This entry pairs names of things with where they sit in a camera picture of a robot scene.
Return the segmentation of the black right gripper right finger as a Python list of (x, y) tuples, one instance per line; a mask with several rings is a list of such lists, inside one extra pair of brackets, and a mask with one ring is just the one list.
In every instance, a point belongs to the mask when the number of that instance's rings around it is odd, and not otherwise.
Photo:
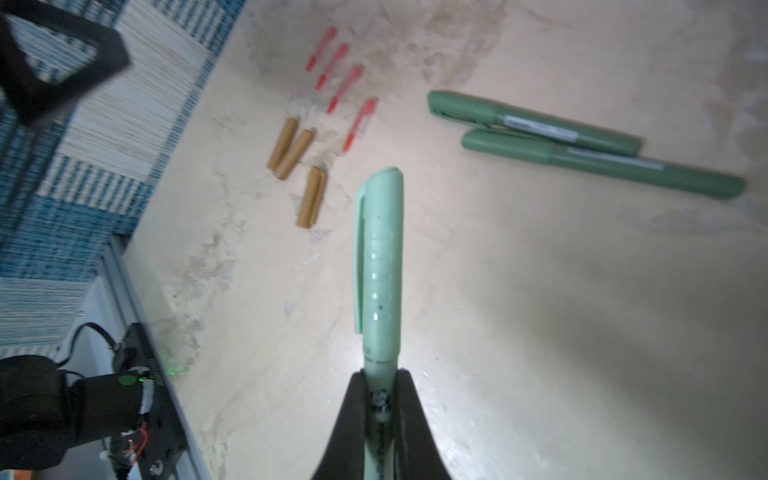
[(425, 416), (415, 382), (397, 372), (394, 405), (394, 478), (450, 479)]

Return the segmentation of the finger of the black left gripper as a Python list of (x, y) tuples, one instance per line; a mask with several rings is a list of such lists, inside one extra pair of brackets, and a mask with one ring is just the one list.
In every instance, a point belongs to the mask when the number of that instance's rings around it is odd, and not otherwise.
[(116, 28), (124, 1), (3, 1), (1, 113), (41, 126), (131, 64)]

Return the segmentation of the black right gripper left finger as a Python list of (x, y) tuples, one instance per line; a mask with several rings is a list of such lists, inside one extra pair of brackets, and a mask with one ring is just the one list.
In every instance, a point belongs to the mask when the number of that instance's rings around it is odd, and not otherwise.
[(326, 449), (312, 479), (364, 476), (367, 390), (362, 370), (351, 375)]

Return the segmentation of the light green marker short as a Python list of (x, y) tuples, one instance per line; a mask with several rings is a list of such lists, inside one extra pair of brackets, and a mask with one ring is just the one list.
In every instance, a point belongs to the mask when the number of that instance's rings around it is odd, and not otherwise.
[(353, 229), (354, 328), (362, 336), (365, 379), (363, 477), (391, 469), (394, 385), (401, 345), (404, 177), (373, 174), (358, 190)]

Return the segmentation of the tan marker cap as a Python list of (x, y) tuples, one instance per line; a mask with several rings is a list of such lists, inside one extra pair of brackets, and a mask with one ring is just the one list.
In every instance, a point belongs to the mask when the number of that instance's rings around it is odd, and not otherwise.
[(298, 120), (295, 117), (288, 118), (280, 132), (278, 140), (275, 144), (271, 157), (267, 163), (267, 168), (270, 171), (275, 171), (278, 167), (288, 149), (290, 148), (295, 132), (298, 128)]
[(277, 179), (281, 181), (287, 179), (295, 165), (309, 148), (314, 137), (315, 131), (311, 129), (306, 129), (298, 135), (274, 170), (274, 175)]
[(325, 167), (313, 166), (307, 177), (304, 194), (299, 207), (296, 226), (309, 229), (314, 226), (319, 217), (328, 174)]

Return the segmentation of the red pen cap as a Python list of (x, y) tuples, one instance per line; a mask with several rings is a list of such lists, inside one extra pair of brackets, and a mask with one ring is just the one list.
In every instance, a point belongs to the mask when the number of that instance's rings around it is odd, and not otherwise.
[(347, 43), (342, 43), (341, 45), (338, 46), (332, 58), (330, 59), (328, 64), (325, 66), (321, 75), (318, 78), (318, 81), (315, 86), (316, 91), (320, 91), (324, 87), (326, 82), (330, 79), (330, 77), (334, 73), (336, 66), (346, 57), (348, 51), (349, 51), (349, 45)]
[(374, 115), (377, 103), (378, 99), (376, 97), (371, 97), (367, 99), (358, 110), (343, 144), (342, 151), (344, 153), (347, 153), (354, 144), (354, 141), (364, 133), (367, 124)]
[(349, 73), (346, 75), (338, 89), (336, 90), (335, 94), (333, 95), (328, 108), (326, 110), (327, 114), (332, 114), (339, 103), (344, 99), (346, 93), (348, 90), (354, 85), (354, 83), (360, 79), (364, 72), (364, 67), (361, 64), (355, 64), (350, 69)]
[(332, 40), (337, 35), (337, 29), (334, 26), (330, 26), (326, 29), (325, 33), (323, 34), (322, 38), (320, 39), (318, 45), (314, 49), (312, 55), (310, 56), (305, 71), (311, 72), (317, 62), (321, 59), (324, 51), (328, 47), (328, 45), (332, 42)]

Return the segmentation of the dark green marker pen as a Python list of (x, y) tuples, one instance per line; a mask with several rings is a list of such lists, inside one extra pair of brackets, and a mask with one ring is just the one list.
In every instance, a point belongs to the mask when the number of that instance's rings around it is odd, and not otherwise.
[(642, 138), (627, 133), (454, 91), (430, 91), (427, 104), (437, 117), (485, 130), (516, 132), (624, 156), (636, 156), (643, 147)]

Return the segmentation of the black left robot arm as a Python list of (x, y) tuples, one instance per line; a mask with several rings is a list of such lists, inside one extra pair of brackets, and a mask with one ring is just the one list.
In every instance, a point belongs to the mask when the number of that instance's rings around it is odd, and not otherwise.
[[(4, 1), (2, 17), (15, 16), (83, 41), (94, 59), (59, 84), (35, 76), (7, 20), (1, 22), (1, 88), (20, 121), (37, 127), (52, 120), (130, 64), (114, 29), (39, 1)], [(136, 431), (137, 444), (122, 452), (146, 459), (151, 419), (170, 409), (170, 395), (152, 354), (107, 375), (67, 379), (62, 362), (19, 355), (1, 362), (1, 467), (42, 471), (61, 463), (71, 448)]]

